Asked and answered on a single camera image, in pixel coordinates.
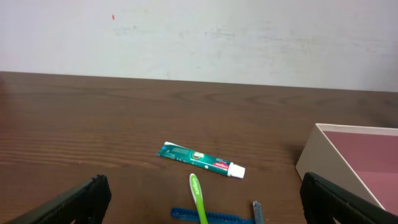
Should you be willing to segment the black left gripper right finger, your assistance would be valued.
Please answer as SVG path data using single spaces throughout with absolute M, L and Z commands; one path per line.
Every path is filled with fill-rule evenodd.
M 313 172 L 305 173 L 300 197 L 308 224 L 397 224 L 396 215 Z

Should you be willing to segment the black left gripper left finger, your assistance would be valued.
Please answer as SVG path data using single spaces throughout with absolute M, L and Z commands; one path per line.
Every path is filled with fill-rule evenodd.
M 96 175 L 7 224 L 102 224 L 111 201 L 105 175 Z

